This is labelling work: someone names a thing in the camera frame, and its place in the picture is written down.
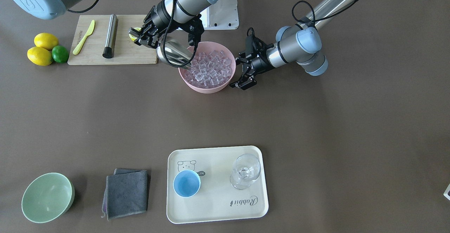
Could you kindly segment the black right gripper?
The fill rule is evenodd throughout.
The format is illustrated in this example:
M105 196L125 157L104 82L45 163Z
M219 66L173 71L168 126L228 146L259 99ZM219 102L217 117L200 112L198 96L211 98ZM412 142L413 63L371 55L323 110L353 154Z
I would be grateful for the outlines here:
M201 42L201 35L204 33L204 26L201 21L201 15L198 14L185 23L173 21L171 26L170 15L162 5L154 6L144 19L139 37L134 41L135 44L156 49L159 44L159 38L166 32L172 33L177 28L181 28L188 33L188 44L194 46Z

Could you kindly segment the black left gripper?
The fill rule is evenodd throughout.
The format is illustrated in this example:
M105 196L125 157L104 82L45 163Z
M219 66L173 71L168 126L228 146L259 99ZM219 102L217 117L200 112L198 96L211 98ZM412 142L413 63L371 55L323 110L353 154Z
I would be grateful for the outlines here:
M237 65L243 65L244 72L237 81L231 82L229 86L231 88L247 90L257 85L255 75L275 69L268 58L268 50L273 47L274 44L266 44L261 39L256 37L255 31L252 27L248 28L245 39L245 50L240 52L235 58ZM247 66L249 66L252 70L246 71Z

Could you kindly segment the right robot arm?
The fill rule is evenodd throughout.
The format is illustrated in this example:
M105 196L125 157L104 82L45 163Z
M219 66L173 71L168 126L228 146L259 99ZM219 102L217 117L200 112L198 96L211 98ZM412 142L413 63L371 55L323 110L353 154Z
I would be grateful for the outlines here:
M13 0L34 17L51 20L63 15L82 0ZM218 0L162 0L152 7L143 20L141 30L130 29L134 43L149 48L159 46L159 38L177 28L188 32L191 46L198 44L204 32L200 13Z

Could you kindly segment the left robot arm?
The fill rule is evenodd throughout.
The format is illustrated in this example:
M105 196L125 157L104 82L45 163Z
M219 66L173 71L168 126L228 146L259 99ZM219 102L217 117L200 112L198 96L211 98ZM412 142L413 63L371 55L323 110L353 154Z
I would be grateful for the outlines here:
M334 16L344 12L359 0L324 0L316 8L296 19L292 27L280 28L275 43L265 44L255 36L253 28L246 33L245 50L235 61L241 64L240 78L230 83L232 88L249 89L257 84L256 76L290 62L299 64L311 76L319 76L328 68L328 60L321 52L322 42L318 29Z

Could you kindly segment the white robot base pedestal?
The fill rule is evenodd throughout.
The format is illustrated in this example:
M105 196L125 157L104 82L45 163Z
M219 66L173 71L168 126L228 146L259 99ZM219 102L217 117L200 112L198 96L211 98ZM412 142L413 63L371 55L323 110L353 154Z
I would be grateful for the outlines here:
M236 30L239 27L237 0L218 0L200 14L205 30Z

